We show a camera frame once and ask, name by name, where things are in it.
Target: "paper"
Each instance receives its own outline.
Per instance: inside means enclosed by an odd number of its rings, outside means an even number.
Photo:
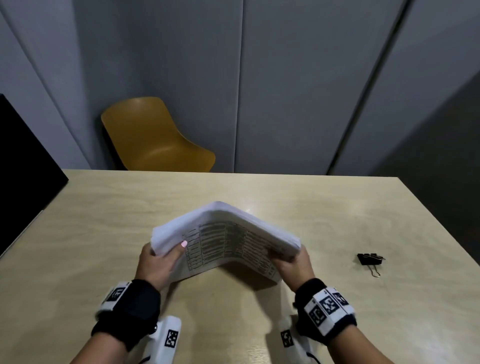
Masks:
[[[241,262],[263,276],[280,281],[267,257],[267,248],[286,256],[300,250],[300,239],[224,202],[212,202],[152,231],[156,254],[165,254],[186,240],[170,281],[175,282],[231,261]]]

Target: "tabletop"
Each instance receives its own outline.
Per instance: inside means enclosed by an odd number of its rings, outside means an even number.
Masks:
[[[152,228],[216,200],[299,236],[315,274],[397,364],[478,362],[480,267],[397,178],[65,172],[68,185],[0,259],[0,363],[68,363]],[[357,253],[386,258],[380,278]],[[219,267],[170,290],[162,314],[182,319],[174,363],[284,363],[276,323],[295,312],[293,294],[259,277]]]

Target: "wrist strap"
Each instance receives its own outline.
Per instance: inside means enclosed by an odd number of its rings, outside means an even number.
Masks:
[[[114,287],[96,313],[92,336],[105,332],[122,341],[130,351],[155,331],[160,315],[160,293],[147,281],[134,279]]]
[[[313,340],[328,343],[349,325],[357,325],[355,311],[335,289],[315,278],[304,283],[295,295],[298,332]]]

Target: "yellow chair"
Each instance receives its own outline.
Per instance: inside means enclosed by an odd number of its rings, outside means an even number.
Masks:
[[[128,170],[209,172],[215,163],[213,152],[178,131],[157,97],[121,101],[105,110],[101,119]]]

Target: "binder clip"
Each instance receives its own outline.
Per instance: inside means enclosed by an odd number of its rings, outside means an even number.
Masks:
[[[360,264],[363,266],[367,266],[368,269],[370,269],[370,272],[373,277],[378,278],[380,277],[380,273],[377,270],[377,265],[381,264],[383,260],[385,260],[384,257],[377,255],[376,253],[363,253],[363,254],[357,254],[357,257],[359,258]]]

